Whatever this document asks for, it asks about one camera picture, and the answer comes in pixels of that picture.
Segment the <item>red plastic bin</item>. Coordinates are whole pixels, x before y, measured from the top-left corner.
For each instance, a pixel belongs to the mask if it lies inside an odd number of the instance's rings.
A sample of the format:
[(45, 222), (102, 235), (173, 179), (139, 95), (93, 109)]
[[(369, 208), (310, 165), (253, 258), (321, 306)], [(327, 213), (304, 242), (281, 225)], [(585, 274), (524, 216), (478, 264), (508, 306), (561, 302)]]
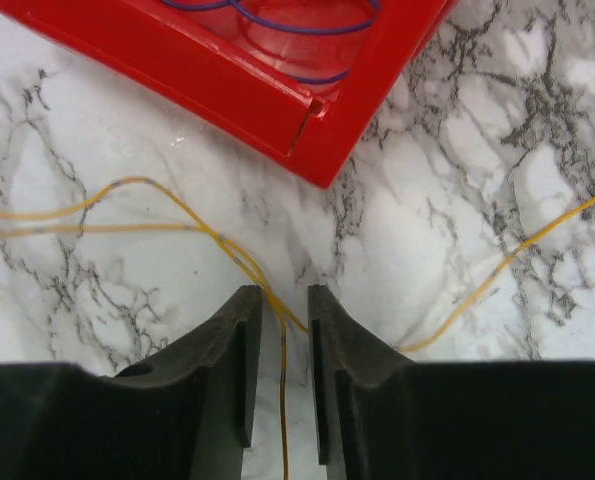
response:
[(450, 1), (0, 1), (0, 13), (329, 186)]

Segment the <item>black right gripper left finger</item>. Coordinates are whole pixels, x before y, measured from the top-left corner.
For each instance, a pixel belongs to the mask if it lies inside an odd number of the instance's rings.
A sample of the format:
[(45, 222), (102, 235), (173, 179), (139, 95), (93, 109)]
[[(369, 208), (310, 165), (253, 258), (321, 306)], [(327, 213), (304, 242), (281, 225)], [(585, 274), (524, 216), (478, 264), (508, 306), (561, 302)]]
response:
[(237, 479), (252, 441), (262, 293), (115, 376), (0, 363), (0, 479)]

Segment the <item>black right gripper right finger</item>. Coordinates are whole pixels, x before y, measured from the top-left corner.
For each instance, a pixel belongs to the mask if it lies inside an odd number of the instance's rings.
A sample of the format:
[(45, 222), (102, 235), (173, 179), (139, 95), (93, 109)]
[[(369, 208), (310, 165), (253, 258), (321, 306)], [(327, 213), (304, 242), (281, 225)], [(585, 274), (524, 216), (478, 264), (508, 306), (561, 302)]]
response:
[(308, 290), (331, 479), (595, 479), (595, 361), (416, 362)]

